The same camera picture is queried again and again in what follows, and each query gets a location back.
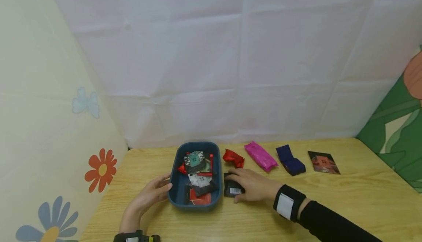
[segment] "black wrist band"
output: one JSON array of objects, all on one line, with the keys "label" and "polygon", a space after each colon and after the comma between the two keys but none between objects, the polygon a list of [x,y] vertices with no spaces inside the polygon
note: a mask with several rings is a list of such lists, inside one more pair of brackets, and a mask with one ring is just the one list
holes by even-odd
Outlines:
[{"label": "black wrist band", "polygon": [[306,195],[285,184],[278,190],[275,196],[273,209],[281,216],[296,223],[299,207],[305,198]]},{"label": "black wrist band", "polygon": [[128,238],[138,238],[138,241],[141,242],[142,240],[142,230],[137,230],[134,233],[120,233],[114,237],[113,242],[126,242]]}]

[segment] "white label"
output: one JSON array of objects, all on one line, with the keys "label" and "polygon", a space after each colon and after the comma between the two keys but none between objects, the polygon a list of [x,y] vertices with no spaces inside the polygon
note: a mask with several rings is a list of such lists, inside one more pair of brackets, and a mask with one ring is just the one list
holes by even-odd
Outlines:
[{"label": "white label", "polygon": [[205,187],[210,184],[212,177],[199,176],[196,174],[189,174],[190,183],[193,186]]},{"label": "white label", "polygon": [[292,209],[293,209],[293,199],[287,195],[280,194],[277,204],[277,213],[281,214],[283,217],[291,220]]},{"label": "white label", "polygon": [[208,186],[210,184],[208,179],[204,176],[196,176],[196,178],[198,180],[198,186],[199,187],[205,187],[205,186]]},{"label": "white label", "polygon": [[239,188],[230,188],[231,194],[242,194],[242,189]]}]

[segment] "blue flower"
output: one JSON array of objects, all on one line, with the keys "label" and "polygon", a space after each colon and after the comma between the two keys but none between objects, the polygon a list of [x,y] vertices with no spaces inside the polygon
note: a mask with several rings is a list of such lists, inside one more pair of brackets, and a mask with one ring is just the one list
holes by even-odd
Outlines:
[{"label": "blue flower", "polygon": [[78,218],[78,212],[74,212],[65,222],[69,213],[70,203],[67,202],[62,208],[63,198],[59,196],[53,203],[52,214],[47,202],[38,209],[38,217],[45,229],[42,233],[38,229],[23,225],[16,231],[16,239],[24,242],[64,242],[58,237],[72,237],[76,234],[77,228],[69,227]]}]

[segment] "white backdrop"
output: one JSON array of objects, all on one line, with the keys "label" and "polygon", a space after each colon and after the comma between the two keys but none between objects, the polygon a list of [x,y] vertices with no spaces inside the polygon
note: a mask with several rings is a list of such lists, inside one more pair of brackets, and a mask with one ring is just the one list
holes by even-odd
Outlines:
[{"label": "white backdrop", "polygon": [[56,0],[131,147],[355,136],[422,0]]}]

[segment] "blue plastic tray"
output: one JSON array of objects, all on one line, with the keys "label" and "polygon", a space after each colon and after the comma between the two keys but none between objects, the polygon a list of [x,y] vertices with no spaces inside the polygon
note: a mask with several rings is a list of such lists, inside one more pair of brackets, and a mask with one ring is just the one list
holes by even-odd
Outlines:
[{"label": "blue plastic tray", "polygon": [[[186,152],[203,151],[205,153],[213,154],[213,172],[215,174],[214,181],[217,184],[217,189],[211,192],[211,203],[206,205],[189,205],[184,204],[184,189],[189,182],[187,175],[177,170],[182,165],[183,157]],[[171,171],[170,182],[173,184],[172,189],[167,193],[170,203],[183,211],[210,211],[216,206],[221,197],[223,189],[223,178],[221,170],[220,150],[213,142],[188,142],[181,145],[177,152]]]}]

